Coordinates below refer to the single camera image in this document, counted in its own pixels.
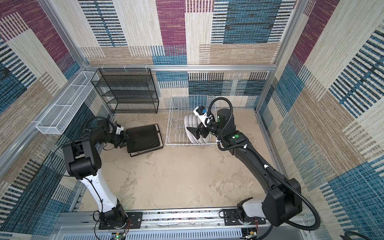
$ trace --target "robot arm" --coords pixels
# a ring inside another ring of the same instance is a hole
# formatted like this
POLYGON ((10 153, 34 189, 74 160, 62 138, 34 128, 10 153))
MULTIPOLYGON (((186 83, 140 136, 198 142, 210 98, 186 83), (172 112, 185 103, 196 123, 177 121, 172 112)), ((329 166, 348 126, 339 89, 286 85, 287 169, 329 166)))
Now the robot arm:
POLYGON ((199 117, 201 123, 198 127, 187 127, 187 129, 197 139, 200 138, 200 135, 207 137, 210 132, 217 136, 218 148, 222 151, 230 151, 232 155, 241 160, 260 182, 266 193, 261 206, 251 199, 246 199, 238 204, 237 212, 240 222, 251 222, 253 217, 263 217, 261 215, 263 214, 276 227, 284 222, 304 230, 315 230, 320 226, 320 217, 315 208, 301 195, 298 181, 296 179, 288 180, 287 177, 276 171, 253 148, 249 139, 236 130, 233 108, 228 99, 216 98, 208 109, 205 109, 204 106, 195 108, 194 114, 199 117), (217 100, 228 102, 231 109, 218 110, 217 121, 215 121, 210 109, 217 100), (302 212, 302 201, 314 213, 315 224, 312 226, 302 226, 289 221, 290 218, 302 212))
POLYGON ((70 176, 76 177, 86 185, 98 204, 101 224, 122 228, 127 222, 123 206, 112 194, 101 172, 101 158, 95 145, 106 142, 115 147, 124 147, 128 136, 121 126, 109 132, 107 120, 99 120, 97 126, 86 129, 81 140, 63 146, 66 169, 70 176))

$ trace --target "concrete floor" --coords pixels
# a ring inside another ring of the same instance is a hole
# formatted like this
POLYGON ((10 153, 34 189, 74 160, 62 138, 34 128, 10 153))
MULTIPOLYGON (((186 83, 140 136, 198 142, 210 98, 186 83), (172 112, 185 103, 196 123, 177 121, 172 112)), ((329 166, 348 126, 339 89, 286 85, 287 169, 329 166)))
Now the concrete floor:
MULTIPOLYGON (((168 114, 117 114, 115 120, 125 128, 157 123, 165 143, 168 114)), ((235 108, 234 116, 237 129, 273 165, 253 110, 235 108)), ((126 210, 231 207, 248 197, 265 198, 243 163, 216 146, 164 144, 163 149, 135 157, 126 148, 113 149, 102 151, 101 159, 105 181, 126 210)), ((87 190, 80 211, 96 209, 87 190)))

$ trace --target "black wire mesh shelf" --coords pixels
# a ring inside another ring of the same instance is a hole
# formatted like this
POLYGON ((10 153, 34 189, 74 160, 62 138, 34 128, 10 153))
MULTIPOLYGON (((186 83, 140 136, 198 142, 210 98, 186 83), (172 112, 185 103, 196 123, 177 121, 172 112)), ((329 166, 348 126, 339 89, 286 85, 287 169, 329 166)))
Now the black wire mesh shelf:
POLYGON ((151 70, 145 68, 98 69, 93 86, 113 113, 157 113, 159 98, 151 70))

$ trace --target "white wire dish rack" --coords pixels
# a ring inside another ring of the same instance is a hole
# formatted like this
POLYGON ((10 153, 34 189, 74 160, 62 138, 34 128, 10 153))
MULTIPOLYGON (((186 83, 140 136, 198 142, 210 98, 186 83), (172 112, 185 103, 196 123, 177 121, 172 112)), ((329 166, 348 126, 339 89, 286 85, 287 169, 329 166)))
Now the white wire dish rack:
MULTIPOLYGON (((174 146, 214 146, 216 137, 209 134, 205 139, 196 139, 186 127, 197 127, 200 123, 193 110, 198 106, 209 107, 214 99, 213 95, 189 95, 173 96, 170 100, 169 118, 167 126, 166 145, 174 146)), ((216 108, 213 104, 212 114, 216 116, 216 108)))
POLYGON ((96 81, 99 76, 95 72, 84 71, 80 73, 44 115, 36 128, 42 134, 63 134, 93 89, 91 79, 96 81))

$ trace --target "black cushion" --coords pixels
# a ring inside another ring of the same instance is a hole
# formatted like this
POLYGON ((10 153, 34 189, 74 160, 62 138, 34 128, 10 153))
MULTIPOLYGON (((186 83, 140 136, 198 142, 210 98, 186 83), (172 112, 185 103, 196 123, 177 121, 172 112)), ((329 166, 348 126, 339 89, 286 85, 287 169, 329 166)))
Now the black cushion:
POLYGON ((160 146, 159 137, 155 125, 133 127, 126 130, 129 140, 127 140, 127 151, 140 152, 160 146))

